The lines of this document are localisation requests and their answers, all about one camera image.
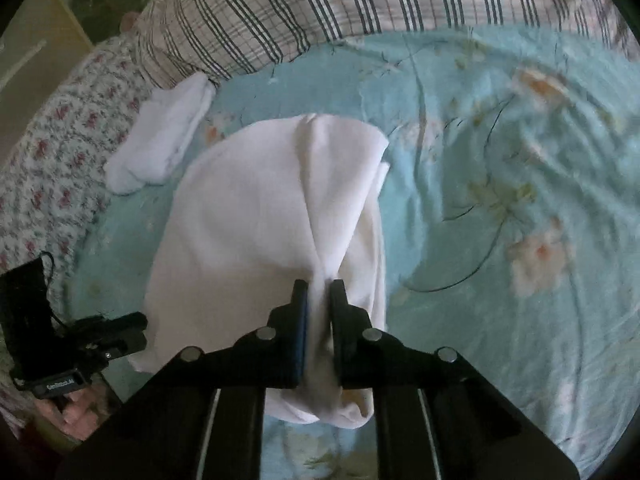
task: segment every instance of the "plaid pillow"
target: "plaid pillow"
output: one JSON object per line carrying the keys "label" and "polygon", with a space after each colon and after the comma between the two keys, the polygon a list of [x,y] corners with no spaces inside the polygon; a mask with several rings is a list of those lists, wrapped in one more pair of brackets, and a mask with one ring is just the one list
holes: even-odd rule
{"label": "plaid pillow", "polygon": [[639,50],[611,0],[152,0],[137,56],[152,83],[170,88],[195,70],[218,83],[350,36],[513,23],[572,31],[629,57]]}

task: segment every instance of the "light blue bed sheet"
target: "light blue bed sheet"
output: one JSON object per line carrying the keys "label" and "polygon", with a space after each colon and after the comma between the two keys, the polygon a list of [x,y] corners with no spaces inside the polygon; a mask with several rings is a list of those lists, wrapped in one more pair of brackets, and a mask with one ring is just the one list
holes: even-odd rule
{"label": "light blue bed sheet", "polygon": [[[382,34],[224,83],[171,182],[114,198],[93,226],[70,314],[140,309],[172,193],[212,125],[228,136],[310,112],[388,135],[388,330],[456,348],[588,476],[640,400],[640,67],[577,36]],[[146,379],[125,360],[106,376],[123,397]],[[373,422],[266,418],[262,478],[376,475]]]}

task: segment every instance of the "person's hand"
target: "person's hand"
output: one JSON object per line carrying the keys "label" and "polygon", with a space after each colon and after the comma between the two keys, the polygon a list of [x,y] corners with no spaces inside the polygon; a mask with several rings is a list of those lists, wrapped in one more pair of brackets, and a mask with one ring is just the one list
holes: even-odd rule
{"label": "person's hand", "polygon": [[104,404],[106,389],[95,384],[66,395],[68,405],[60,412],[51,400],[35,399],[37,410],[51,424],[68,436],[86,440],[100,426],[98,406]]}

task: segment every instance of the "folded white cloth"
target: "folded white cloth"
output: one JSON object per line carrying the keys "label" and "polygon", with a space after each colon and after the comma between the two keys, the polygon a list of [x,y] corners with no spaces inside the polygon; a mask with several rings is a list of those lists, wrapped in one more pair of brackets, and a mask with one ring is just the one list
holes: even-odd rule
{"label": "folded white cloth", "polygon": [[203,153],[175,193],[146,290],[149,343],[134,366],[155,372],[185,346],[231,346],[288,303],[300,278],[310,309],[303,384],[268,390],[266,412],[363,425],[372,394],[337,384],[326,290],[344,279],[350,303],[384,328],[386,146],[373,126],[309,115],[252,124]]}
{"label": "folded white cloth", "polygon": [[202,72],[172,90],[155,89],[129,137],[104,165],[107,188],[128,194],[145,184],[164,184],[180,163],[211,105],[215,88]]}

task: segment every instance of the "floral blanket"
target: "floral blanket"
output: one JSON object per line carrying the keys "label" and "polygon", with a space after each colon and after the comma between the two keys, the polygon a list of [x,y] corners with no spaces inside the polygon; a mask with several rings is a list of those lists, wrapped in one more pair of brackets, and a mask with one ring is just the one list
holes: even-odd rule
{"label": "floral blanket", "polygon": [[[63,316],[76,248],[109,201],[102,166],[149,94],[132,52],[126,36],[97,47],[31,120],[0,171],[0,272],[51,252],[49,299]],[[27,405],[6,387],[11,366],[0,331],[0,412],[16,427]]]}

